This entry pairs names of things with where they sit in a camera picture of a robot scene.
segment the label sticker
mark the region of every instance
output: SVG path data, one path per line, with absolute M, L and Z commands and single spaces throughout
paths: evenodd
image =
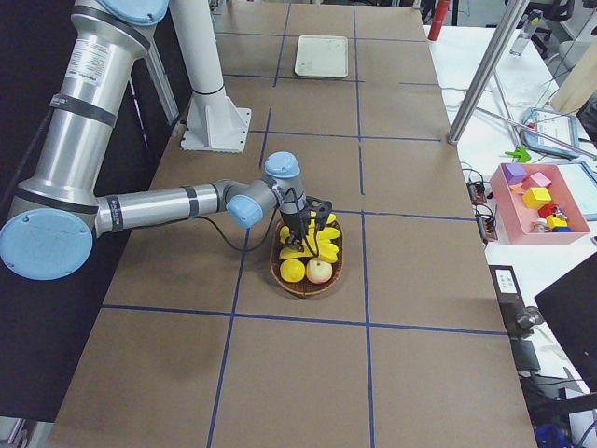
M 109 48 L 86 39 L 77 39 L 66 76 L 99 86 L 104 77 Z
M 502 294 L 516 294 L 516 285 L 512 273 L 506 269 L 496 269 L 495 278 Z
M 537 130 L 540 133 L 546 133 L 551 137 L 562 140 L 568 145 L 572 145 L 572 135 L 570 132 L 570 117 L 567 115 L 550 114 L 549 112 L 537 111 Z M 557 143 L 549 141 L 547 138 L 538 137 L 539 145 L 546 147 L 561 147 Z

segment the banana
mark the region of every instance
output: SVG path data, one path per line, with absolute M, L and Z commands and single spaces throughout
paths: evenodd
M 309 242 L 312 248 L 315 248 L 314 243 L 315 241 Z M 327 263 L 335 263 L 338 261 L 339 249 L 329 240 L 319 241 L 317 247 L 319 248 L 319 258 L 321 260 Z M 280 259 L 302 259 L 311 257 L 314 257 L 314 254 L 306 245 L 304 247 L 304 251 L 302 252 L 298 251 L 294 247 L 284 247 L 280 251 Z
M 314 227 L 309 228 L 308 236 L 313 238 L 314 233 L 315 233 L 315 228 Z M 290 229 L 288 229 L 288 226 L 283 226 L 280 229 L 280 243 L 284 244 L 286 242 L 286 239 L 288 238 L 288 236 L 290 236 Z M 326 227 L 322 231 L 317 232 L 317 241 L 335 240 L 336 238 L 339 238 L 339 237 L 340 237 L 340 231 L 334 227 Z
M 333 213 L 330 213 L 329 216 L 327 217 L 327 222 L 326 224 L 329 225 L 332 222 L 334 222 L 336 220 L 336 215 L 334 215 Z M 311 227 L 315 227 L 315 220 L 312 219 L 311 222 L 309 222 L 309 228 Z
M 313 237 L 315 233 L 315 227 L 309 228 L 308 235 Z M 317 239 L 318 240 L 335 240 L 340 236 L 340 231 L 334 227 L 326 227 L 322 231 L 317 232 Z

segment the white tray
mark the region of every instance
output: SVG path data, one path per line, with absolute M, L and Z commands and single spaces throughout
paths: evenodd
M 348 39 L 338 35 L 298 38 L 295 73 L 300 77 L 347 77 Z

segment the blue tape line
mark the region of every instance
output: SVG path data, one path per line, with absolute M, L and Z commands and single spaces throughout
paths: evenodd
M 277 35 L 276 33 L 267 34 L 267 33 L 235 33 L 232 31 L 216 31 L 216 35 L 262 35 L 267 37 L 300 37 L 300 35 L 288 35 L 284 32 L 282 35 Z M 380 38 L 380 37 L 347 37 L 351 40 L 372 40 L 376 41 L 379 40 L 381 42 L 405 42 L 405 43 L 426 43 L 426 40 L 421 39 L 393 39 L 393 38 Z
M 263 144 L 261 145 L 261 154 L 259 155 L 259 168 L 263 167 L 263 156 L 265 155 L 265 147 L 268 143 L 268 133 L 270 131 L 271 107 L 268 110 L 268 120 L 265 123 L 265 135 L 263 136 Z
M 381 37 L 358 37 L 356 40 L 371 40 L 376 41 L 379 40 L 381 42 L 405 42 L 405 43 L 427 43 L 426 40 L 421 39 L 392 39 L 392 38 L 381 38 Z
M 434 86 L 439 87 L 439 84 L 436 82 L 399 82 L 398 84 L 402 84 L 405 86 Z
M 358 180 L 359 188 L 361 188 L 361 194 L 365 196 L 365 170 L 363 169 L 363 148 L 361 144 L 358 145 Z
M 345 209 L 334 209 L 334 213 L 345 213 L 350 215 L 370 215 L 374 217 L 414 217 L 418 219 L 443 219 L 449 221 L 466 221 L 475 222 L 473 217 L 442 217 L 434 215 L 413 215 L 408 213 L 392 213 L 392 212 L 369 212 L 367 210 L 345 210 Z
M 252 130 L 249 133 L 264 133 L 261 130 Z M 306 135 L 311 137 L 337 137 L 337 138 L 355 138 L 357 140 L 397 140 L 397 141 L 411 141 L 411 142 L 441 142 L 438 138 L 426 137 L 372 137 L 369 135 L 346 135 L 342 133 L 298 133 L 293 131 L 269 131 L 277 135 Z
M 219 315 L 229 317 L 230 313 L 221 311 L 186 310 L 181 308 L 162 308 L 158 306 L 112 305 L 105 303 L 102 308 L 108 310 L 150 311 L 153 313 L 174 313 L 180 315 Z
M 391 212 L 364 212 L 366 215 L 373 215 L 377 217 L 415 217 L 418 219 L 443 219 L 447 221 L 466 221 L 475 222 L 473 217 L 443 217 L 435 215 L 413 215 L 408 213 L 391 213 Z
M 403 140 L 411 142 L 441 142 L 440 138 L 430 137 L 382 137 L 372 135 L 361 135 L 362 140 Z
M 334 213 L 354 213 L 356 215 L 366 215 L 367 212 L 346 212 L 334 210 Z M 226 313 L 221 311 L 203 311 L 203 310 L 188 310 L 180 308 L 161 308 L 157 306 L 136 306 L 136 305 L 112 305 L 104 304 L 102 308 L 108 310 L 125 310 L 125 311 L 140 311 L 149 313 L 172 313 L 181 315 L 215 315 L 222 317 L 232 317 L 232 313 Z M 305 322 L 311 324 L 323 324 L 323 325 L 345 325 L 351 327 L 365 327 L 366 322 L 358 322 L 352 320 L 340 320 L 340 319 L 319 319 L 315 317 L 294 317 L 292 315 L 253 315 L 248 313 L 234 313 L 234 317 L 244 319 L 260 319 L 260 320 L 274 320 L 282 322 Z M 505 335 L 507 333 L 502 331 L 492 331 L 485 329 L 454 329 L 449 327 L 425 327 L 416 325 L 402 325 L 402 324 L 388 324 L 382 322 L 370 322 L 370 327 L 381 328 L 381 329 L 412 329 L 419 331 L 435 331 L 435 332 L 450 332 L 450 333 L 472 333 L 472 334 L 485 334 L 485 335 Z
M 288 19 L 290 18 L 290 7 L 292 4 L 288 4 L 288 10 L 286 11 L 286 22 L 284 24 L 284 35 L 282 36 L 282 44 L 280 45 L 280 54 L 278 55 L 278 66 L 276 67 L 276 78 L 273 80 L 273 87 L 278 84 L 278 75 L 280 74 L 280 63 L 282 62 L 282 53 L 284 52 L 284 42 L 286 39 L 286 29 L 288 28 Z
M 276 79 L 276 77 L 269 77 L 267 75 L 243 75 L 235 73 L 225 73 L 223 77 L 255 77 L 260 79 Z M 357 81 L 355 79 L 339 79 L 330 77 L 278 77 L 278 79 L 289 79 L 291 81 L 326 81 L 326 82 L 365 82 Z
M 354 27 L 354 79 L 358 81 L 358 45 L 356 41 L 356 8 L 353 5 L 353 27 Z M 358 91 L 358 82 L 356 86 L 356 134 L 359 142 L 361 141 L 361 104 Z
M 261 35 L 266 37 L 284 37 L 285 35 L 277 35 L 277 34 L 267 34 L 267 33 L 235 33 L 232 31 L 216 31 L 216 35 Z
M 244 234 L 243 249 L 246 249 L 249 243 L 249 232 L 247 229 Z M 234 314 L 236 312 L 236 304 L 239 299 L 239 290 L 241 287 L 241 279 L 243 278 L 244 259 L 246 258 L 246 252 L 241 255 L 241 265 L 239 266 L 239 274 L 236 279 L 236 287 L 234 288 L 234 301 L 232 302 L 232 311 L 230 312 L 230 321 L 228 324 L 228 333 L 226 334 L 226 344 L 224 345 L 224 354 L 222 355 L 222 363 L 220 364 L 220 374 L 217 378 L 217 388 L 215 390 L 214 408 L 212 410 L 212 421 L 209 426 L 209 434 L 207 436 L 207 448 L 211 448 L 212 442 L 214 441 L 215 431 L 215 420 L 217 418 L 217 411 L 220 404 L 220 395 L 222 393 L 222 385 L 224 384 L 224 373 L 226 372 L 226 363 L 228 362 L 228 351 L 230 348 L 230 340 L 232 338 L 232 328 L 234 327 Z
M 450 327 L 427 327 L 421 325 L 383 324 L 379 322 L 372 322 L 369 325 L 375 329 L 412 329 L 417 331 L 434 331 L 443 333 L 482 334 L 484 336 L 507 336 L 507 333 L 505 331 L 493 331 L 490 329 L 456 329 Z
M 373 407 L 373 361 L 371 359 L 371 329 L 370 329 L 370 316 L 369 316 L 367 229 L 366 229 L 366 220 L 365 220 L 364 213 L 361 213 L 361 239 L 362 239 L 362 244 L 363 244 L 363 290 L 364 290 L 364 296 L 365 296 L 365 334 L 366 334 L 366 338 L 367 338 L 369 440 L 370 440 L 371 448 L 375 448 L 375 414 L 374 414 L 374 407 Z
M 292 315 L 251 315 L 245 313 L 237 313 L 236 317 L 243 317 L 245 319 L 274 320 L 282 322 L 303 322 L 308 324 L 343 325 L 349 327 L 365 326 L 365 322 L 355 322 L 352 320 L 318 319 L 315 317 L 295 317 Z

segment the green object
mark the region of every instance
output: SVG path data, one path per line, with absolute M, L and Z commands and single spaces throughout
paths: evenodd
M 506 155 L 518 159 L 518 163 L 526 163 L 531 159 L 525 145 L 518 145 L 513 151 L 506 151 Z

